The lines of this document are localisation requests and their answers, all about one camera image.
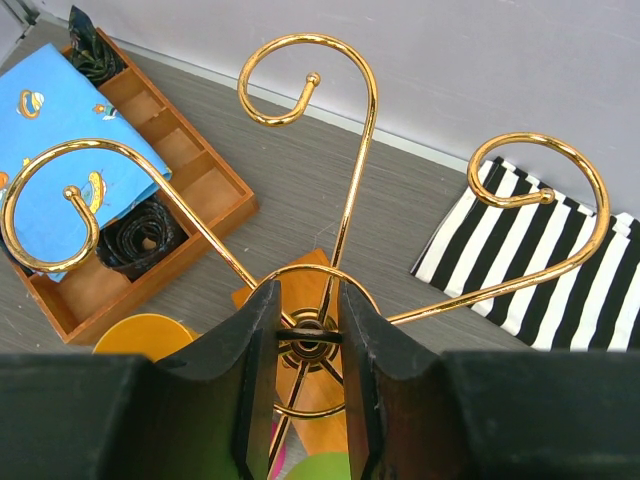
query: center hub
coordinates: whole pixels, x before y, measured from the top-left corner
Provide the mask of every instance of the center hub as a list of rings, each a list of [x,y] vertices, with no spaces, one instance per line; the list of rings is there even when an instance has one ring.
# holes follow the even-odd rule
[[[326,317],[324,326],[318,321],[317,309],[307,308],[298,310],[292,314],[292,317],[296,320],[296,328],[320,331],[337,330],[337,325],[330,316]],[[309,371],[315,372],[322,368],[319,363],[324,358],[328,358],[329,360],[335,358],[338,353],[338,346],[314,341],[297,341],[291,342],[291,350],[290,353],[283,356],[285,366],[298,368],[300,362],[305,361],[311,363]]]

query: green round object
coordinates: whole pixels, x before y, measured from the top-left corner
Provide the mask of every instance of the green round object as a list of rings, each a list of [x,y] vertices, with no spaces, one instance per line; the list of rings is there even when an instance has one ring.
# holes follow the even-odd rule
[[[285,480],[351,480],[349,455],[337,452],[311,455],[293,467]]]

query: white wall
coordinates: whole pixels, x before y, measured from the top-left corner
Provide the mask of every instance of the white wall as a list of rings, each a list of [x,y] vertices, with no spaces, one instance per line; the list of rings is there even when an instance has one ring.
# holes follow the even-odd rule
[[[38,1],[61,18],[72,3]],[[638,1],[75,3],[112,36],[233,77],[274,37],[298,31],[340,37],[376,73],[380,129],[465,159],[508,131],[560,137],[595,162],[614,211],[640,217]],[[362,79],[338,53],[289,47],[261,64],[252,83],[297,97],[313,69],[324,79],[313,104],[362,120]],[[506,150],[531,173],[592,203],[586,182],[567,160],[543,155],[539,147]]]

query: gold metal stand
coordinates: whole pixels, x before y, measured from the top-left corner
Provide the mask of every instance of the gold metal stand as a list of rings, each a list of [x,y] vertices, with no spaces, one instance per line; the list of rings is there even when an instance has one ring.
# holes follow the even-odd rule
[[[185,201],[180,197],[175,189],[164,179],[164,177],[155,169],[155,167],[152,166],[151,163],[149,163],[144,157],[142,157],[140,154],[127,147],[126,145],[104,139],[79,139],[57,145],[35,157],[31,161],[31,163],[25,166],[23,170],[18,174],[18,176],[14,179],[13,183],[7,190],[6,200],[4,202],[4,205],[2,206],[2,217],[0,223],[2,234],[6,240],[7,247],[11,254],[16,258],[18,262],[20,262],[24,266],[32,270],[38,270],[46,273],[72,270],[89,259],[97,245],[100,231],[95,217],[82,200],[80,191],[77,187],[67,187],[64,190],[63,194],[64,198],[66,198],[73,204],[83,222],[87,226],[87,238],[81,250],[67,260],[64,260],[62,262],[43,262],[25,252],[25,250],[20,245],[14,228],[14,213],[16,204],[18,202],[18,197],[22,192],[25,184],[45,164],[65,153],[82,149],[99,148],[117,152],[135,162],[140,168],[142,168],[159,186],[160,190],[162,190],[167,195],[169,201],[173,203],[186,216],[187,220],[191,222],[191,224],[209,241],[215,251],[222,258],[224,258],[224,260],[233,269],[233,271],[252,290],[255,290],[262,282],[275,279],[281,275],[289,274],[292,272],[314,271],[325,273],[328,279],[326,280],[324,286],[322,300],[319,305],[309,305],[309,311],[312,312],[312,318],[309,318],[309,316],[307,315],[304,319],[307,322],[307,328],[315,328],[320,332],[331,330],[329,322],[327,321],[327,310],[332,300],[332,292],[335,290],[333,286],[336,279],[356,285],[356,287],[358,287],[375,305],[374,299],[365,290],[365,288],[360,285],[360,283],[356,279],[352,278],[339,269],[340,261],[344,253],[344,245],[347,239],[353,209],[355,207],[358,187],[360,185],[367,158],[367,152],[369,150],[369,146],[371,144],[371,139],[373,136],[377,114],[378,94],[375,78],[371,71],[371,68],[356,50],[336,38],[326,35],[306,33],[284,36],[266,44],[249,58],[244,68],[242,69],[240,78],[238,80],[238,95],[240,98],[240,102],[251,118],[253,118],[256,122],[266,126],[284,126],[300,118],[309,104],[309,100],[311,98],[313,90],[320,83],[320,75],[318,75],[317,73],[310,73],[307,76],[306,85],[302,91],[302,94],[300,95],[300,99],[298,100],[296,106],[289,113],[286,113],[285,115],[279,117],[270,117],[256,110],[251,104],[247,92],[249,76],[258,62],[260,62],[260,60],[262,60],[265,56],[275,50],[286,47],[288,45],[299,43],[312,43],[331,47],[349,57],[362,72],[369,92],[368,110],[364,132],[362,134],[362,142],[360,144],[360,149],[356,158],[351,185],[347,193],[345,208],[342,215],[342,220],[340,222],[340,228],[338,230],[330,266],[313,264],[288,266],[271,273],[260,283],[257,282],[256,279],[248,272],[248,270],[225,247],[220,239],[218,239],[218,237],[216,237],[206,227],[204,222],[185,203]],[[556,138],[540,133],[516,132],[495,137],[484,143],[482,146],[480,146],[480,148],[478,148],[478,150],[476,150],[476,152],[471,157],[467,171],[469,185],[475,195],[486,204],[499,208],[515,208],[535,203],[547,204],[553,201],[554,193],[550,189],[542,189],[539,192],[530,193],[527,195],[503,198],[492,195],[482,186],[478,178],[478,169],[485,156],[491,150],[499,146],[510,143],[523,142],[543,145],[561,153],[569,160],[571,160],[587,177],[593,189],[593,193],[595,195],[597,203],[597,219],[593,233],[591,234],[589,240],[580,249],[580,251],[572,257],[538,273],[526,275],[515,280],[501,283],[500,285],[496,285],[494,287],[489,287],[477,292],[468,293],[458,298],[446,300],[444,302],[440,302],[438,304],[427,306],[418,310],[393,315],[389,317],[389,321],[395,324],[412,322],[414,320],[427,318],[441,312],[446,312],[455,308],[471,305],[473,303],[480,302],[489,298],[514,292],[521,288],[531,287],[533,285],[552,280],[584,263],[595,253],[595,251],[601,245],[608,228],[610,215],[609,197],[605,185],[598,172],[593,168],[591,163],[584,155],[582,155],[570,145],[567,145],[566,143]],[[286,312],[283,312],[282,314],[282,321],[284,326],[287,328],[294,328],[298,323],[298,320],[296,318],[292,318],[292,316]],[[300,396],[300,392],[303,388],[305,376],[309,374],[312,364],[321,365],[337,382],[342,382],[342,375],[332,366],[331,361],[327,358],[328,349],[317,349],[313,345],[311,347],[309,347],[309,345],[299,345],[301,343],[303,342],[284,341],[281,348],[282,355],[287,355],[297,349],[300,352],[306,352],[304,355],[307,356],[299,362],[294,387],[289,394],[289,398],[287,399],[286,404],[281,405],[279,403],[276,403],[275,405],[276,411],[282,413],[283,415],[281,417],[276,435],[274,436],[274,440],[271,445],[270,465],[273,464],[273,460],[277,457],[278,451],[282,445],[282,441],[289,427],[290,418],[322,418],[340,412],[344,409],[344,404],[335,405],[322,411],[313,412],[300,411],[295,408],[296,401]]]

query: cartoon print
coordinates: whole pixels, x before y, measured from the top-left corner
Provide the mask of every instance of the cartoon print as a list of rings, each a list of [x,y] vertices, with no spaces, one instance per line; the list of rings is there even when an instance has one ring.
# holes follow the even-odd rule
[[[91,172],[89,174],[89,182],[82,188],[81,192],[82,199],[89,207],[91,213],[95,214],[104,204],[107,184],[100,173]]]
[[[118,110],[116,110],[116,107],[109,103],[107,103],[106,105],[98,103],[95,107],[93,107],[93,111],[97,114],[104,113],[104,117],[102,117],[103,120],[113,120],[119,114]]]
[[[23,90],[20,93],[20,101],[16,111],[24,118],[33,120],[40,115],[40,109],[44,104],[44,95],[40,92],[32,92],[31,90]]]
[[[9,175],[5,172],[0,172],[0,204],[4,198],[4,193],[7,191],[7,185],[9,183]]]

